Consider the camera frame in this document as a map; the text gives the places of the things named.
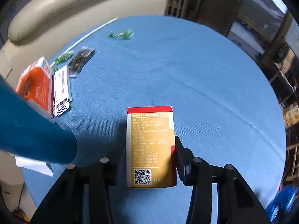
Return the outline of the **green candy wrapper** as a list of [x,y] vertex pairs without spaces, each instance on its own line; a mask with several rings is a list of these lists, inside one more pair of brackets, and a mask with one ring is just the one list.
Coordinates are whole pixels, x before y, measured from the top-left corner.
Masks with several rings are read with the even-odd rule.
[[58,65],[61,63],[66,62],[68,59],[70,59],[74,55],[74,51],[67,51],[63,54],[61,54],[52,64],[51,68],[53,72],[56,72],[58,70]]
[[130,40],[134,36],[134,32],[130,29],[121,32],[110,32],[108,34],[109,38],[113,39],[122,39],[122,40]]

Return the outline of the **white straw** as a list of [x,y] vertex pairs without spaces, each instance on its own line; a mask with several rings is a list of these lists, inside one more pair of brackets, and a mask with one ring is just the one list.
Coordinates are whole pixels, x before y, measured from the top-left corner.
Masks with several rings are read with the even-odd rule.
[[107,26],[108,24],[115,22],[118,19],[118,17],[113,18],[112,20],[105,22],[104,24],[96,27],[95,29],[91,30],[89,33],[85,34],[83,37],[81,37],[79,40],[77,40],[75,43],[73,43],[70,47],[68,47],[62,54],[67,53],[68,51],[72,50],[75,46],[77,46],[78,44],[80,44],[82,41],[84,41],[86,38],[88,38],[90,35],[94,34],[95,32],[99,31],[100,29],[102,29],[103,27]]

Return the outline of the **blue tablecloth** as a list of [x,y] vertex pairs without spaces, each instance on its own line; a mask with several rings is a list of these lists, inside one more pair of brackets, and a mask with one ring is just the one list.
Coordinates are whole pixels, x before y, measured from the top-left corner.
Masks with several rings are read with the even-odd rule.
[[[128,29],[130,40],[108,37]],[[70,81],[70,109],[57,119],[78,140],[76,165],[125,140],[129,107],[170,105],[184,147],[211,165],[233,164],[263,206],[272,201],[285,165],[284,120],[267,78],[239,47],[164,16],[118,19],[83,45],[97,53]]]

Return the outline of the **wooden radiator cover cabinet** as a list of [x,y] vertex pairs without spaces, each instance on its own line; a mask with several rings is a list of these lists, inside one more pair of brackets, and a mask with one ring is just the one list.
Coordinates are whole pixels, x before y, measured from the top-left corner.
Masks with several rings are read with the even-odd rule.
[[202,0],[168,0],[164,15],[196,22]]

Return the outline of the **orange and white box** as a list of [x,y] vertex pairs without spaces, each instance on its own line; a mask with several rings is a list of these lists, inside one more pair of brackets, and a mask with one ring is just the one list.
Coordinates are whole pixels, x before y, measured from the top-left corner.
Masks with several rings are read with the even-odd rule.
[[45,57],[40,57],[21,73],[16,93],[43,117],[53,118],[52,71]]

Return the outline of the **red and gold medicine box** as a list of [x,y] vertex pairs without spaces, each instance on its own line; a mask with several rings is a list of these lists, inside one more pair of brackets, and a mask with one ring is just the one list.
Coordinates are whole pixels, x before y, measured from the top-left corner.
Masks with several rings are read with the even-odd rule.
[[176,186],[172,106],[128,108],[126,184],[129,188]]

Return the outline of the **white barcode label card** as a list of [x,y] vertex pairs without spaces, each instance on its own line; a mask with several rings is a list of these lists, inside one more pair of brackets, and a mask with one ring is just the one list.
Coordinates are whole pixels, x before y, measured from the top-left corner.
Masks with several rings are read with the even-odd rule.
[[70,108],[72,101],[70,90],[70,72],[65,65],[53,74],[53,114],[60,116]]

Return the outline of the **cream leather sofa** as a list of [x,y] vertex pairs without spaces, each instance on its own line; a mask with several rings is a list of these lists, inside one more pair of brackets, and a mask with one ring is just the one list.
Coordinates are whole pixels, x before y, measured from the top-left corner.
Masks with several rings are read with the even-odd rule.
[[1,76],[15,88],[24,69],[53,58],[71,40],[113,18],[164,15],[168,0],[31,0],[13,18],[1,48]]

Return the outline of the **white tissue stack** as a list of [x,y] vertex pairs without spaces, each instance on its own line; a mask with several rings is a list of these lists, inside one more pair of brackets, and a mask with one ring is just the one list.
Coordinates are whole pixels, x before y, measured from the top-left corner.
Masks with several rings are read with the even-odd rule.
[[53,177],[53,171],[46,162],[15,156],[15,163],[18,167],[30,169],[41,174]]

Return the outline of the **teal thermos bottle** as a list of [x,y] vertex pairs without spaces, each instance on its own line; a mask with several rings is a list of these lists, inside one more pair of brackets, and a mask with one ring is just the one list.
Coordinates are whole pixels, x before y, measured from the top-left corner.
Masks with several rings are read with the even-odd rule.
[[68,164],[76,157],[78,144],[71,131],[38,114],[1,78],[1,150]]

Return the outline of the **dark foil wrapper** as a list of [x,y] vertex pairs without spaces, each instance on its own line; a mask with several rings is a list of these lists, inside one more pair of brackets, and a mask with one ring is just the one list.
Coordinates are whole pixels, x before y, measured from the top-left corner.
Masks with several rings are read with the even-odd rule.
[[96,53],[96,49],[82,46],[82,48],[75,54],[73,59],[68,64],[70,78],[76,78],[77,75],[82,71],[83,67]]

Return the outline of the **blue plastic bag ball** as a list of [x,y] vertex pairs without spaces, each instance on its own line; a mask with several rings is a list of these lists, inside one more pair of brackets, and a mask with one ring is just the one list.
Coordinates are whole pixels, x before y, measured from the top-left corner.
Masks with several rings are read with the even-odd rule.
[[283,187],[275,198],[266,207],[266,214],[271,223],[281,223],[286,215],[291,211],[296,199],[298,187]]

